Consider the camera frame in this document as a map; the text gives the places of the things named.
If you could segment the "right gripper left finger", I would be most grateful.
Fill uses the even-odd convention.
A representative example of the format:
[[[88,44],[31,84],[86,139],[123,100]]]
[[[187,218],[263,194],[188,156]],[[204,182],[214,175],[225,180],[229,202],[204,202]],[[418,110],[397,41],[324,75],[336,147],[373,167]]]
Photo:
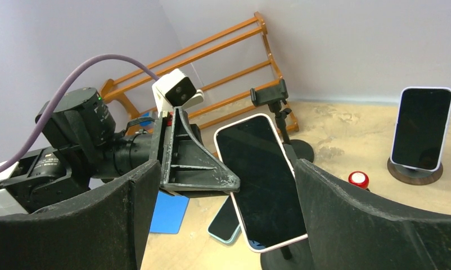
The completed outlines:
[[[140,269],[160,176],[150,160],[35,213],[0,217],[0,269]]]

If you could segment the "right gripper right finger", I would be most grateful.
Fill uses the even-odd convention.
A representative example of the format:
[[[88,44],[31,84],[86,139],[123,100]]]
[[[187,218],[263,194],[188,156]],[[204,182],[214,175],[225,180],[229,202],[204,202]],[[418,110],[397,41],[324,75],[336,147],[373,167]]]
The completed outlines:
[[[294,171],[315,269],[451,269],[451,215],[391,201],[304,159]]]

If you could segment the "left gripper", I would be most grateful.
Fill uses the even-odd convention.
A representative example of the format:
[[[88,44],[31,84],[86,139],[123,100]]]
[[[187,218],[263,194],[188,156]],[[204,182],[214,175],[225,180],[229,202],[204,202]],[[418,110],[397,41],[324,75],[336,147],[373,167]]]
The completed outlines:
[[[159,189],[167,194],[228,194],[240,190],[240,179],[202,143],[199,126],[175,107],[155,120],[150,160],[161,164]]]

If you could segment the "black phone stand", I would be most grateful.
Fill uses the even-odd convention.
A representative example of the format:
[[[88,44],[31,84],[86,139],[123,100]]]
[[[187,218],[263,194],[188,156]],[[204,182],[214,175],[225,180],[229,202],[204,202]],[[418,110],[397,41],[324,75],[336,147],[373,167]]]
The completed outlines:
[[[288,159],[292,165],[297,159],[305,159],[311,163],[314,162],[315,154],[312,146],[300,139],[290,139],[286,129],[286,118],[292,113],[289,108],[282,109],[282,105],[287,105],[288,91],[284,79],[280,79],[279,83],[270,87],[257,90],[250,89],[251,102],[255,107],[267,105],[270,112],[274,114],[277,128],[281,132],[283,138],[283,146]]]
[[[308,239],[262,253],[260,265],[266,270],[315,269]]]

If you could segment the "light blue case phone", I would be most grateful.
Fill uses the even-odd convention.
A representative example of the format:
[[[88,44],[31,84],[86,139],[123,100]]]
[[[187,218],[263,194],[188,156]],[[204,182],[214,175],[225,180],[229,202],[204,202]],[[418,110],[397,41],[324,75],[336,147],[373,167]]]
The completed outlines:
[[[236,242],[240,231],[240,223],[236,215],[232,198],[228,196],[213,220],[210,222],[207,232],[215,240],[225,245],[233,245]]]

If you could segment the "pink case phone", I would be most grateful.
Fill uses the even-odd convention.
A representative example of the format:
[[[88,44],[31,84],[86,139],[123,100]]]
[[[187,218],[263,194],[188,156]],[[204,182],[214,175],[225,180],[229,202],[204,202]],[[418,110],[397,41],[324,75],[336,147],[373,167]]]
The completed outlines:
[[[265,253],[305,240],[294,169],[269,115],[217,129],[214,144],[219,160],[240,179],[231,199],[249,249]]]

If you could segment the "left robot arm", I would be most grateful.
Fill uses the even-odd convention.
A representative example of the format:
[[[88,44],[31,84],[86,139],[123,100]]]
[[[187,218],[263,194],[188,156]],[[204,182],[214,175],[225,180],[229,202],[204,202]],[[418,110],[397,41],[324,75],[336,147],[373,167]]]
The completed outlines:
[[[50,145],[0,173],[0,216],[30,214],[83,194],[92,178],[109,182],[147,161],[160,164],[159,190],[171,196],[222,196],[240,179],[202,143],[181,107],[162,111],[152,131],[117,132],[94,88],[67,93],[42,130]]]

